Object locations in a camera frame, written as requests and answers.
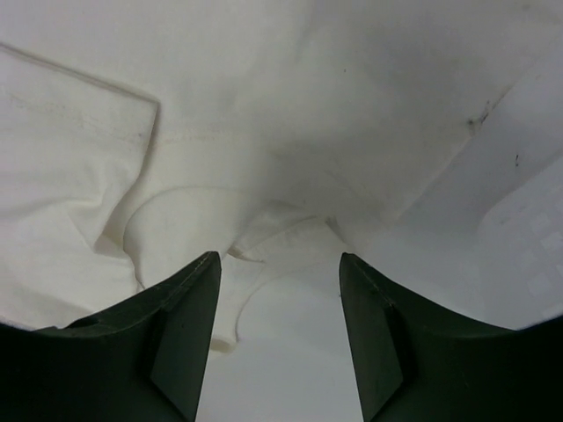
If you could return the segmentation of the white t-shirt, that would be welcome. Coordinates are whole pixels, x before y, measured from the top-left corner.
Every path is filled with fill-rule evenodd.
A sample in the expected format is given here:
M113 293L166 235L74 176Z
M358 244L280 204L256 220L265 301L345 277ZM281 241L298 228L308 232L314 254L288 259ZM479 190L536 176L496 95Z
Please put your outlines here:
M352 251L519 327L491 258L562 155L559 1L4 1L1 320L62 328L204 251L213 352L263 286Z

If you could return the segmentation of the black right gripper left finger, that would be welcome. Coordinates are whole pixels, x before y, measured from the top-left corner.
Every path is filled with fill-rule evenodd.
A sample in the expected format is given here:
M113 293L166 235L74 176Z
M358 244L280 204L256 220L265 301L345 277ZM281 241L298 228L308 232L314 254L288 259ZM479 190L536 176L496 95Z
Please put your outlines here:
M195 420L220 280L209 251L65 328L3 325L2 420Z

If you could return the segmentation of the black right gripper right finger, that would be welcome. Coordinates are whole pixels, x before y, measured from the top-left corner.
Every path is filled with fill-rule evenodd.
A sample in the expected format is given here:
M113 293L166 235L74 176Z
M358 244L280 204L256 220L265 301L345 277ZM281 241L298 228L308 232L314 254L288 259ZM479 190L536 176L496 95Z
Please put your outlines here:
M350 253L339 280L364 420L561 420L560 317L516 331L486 324Z

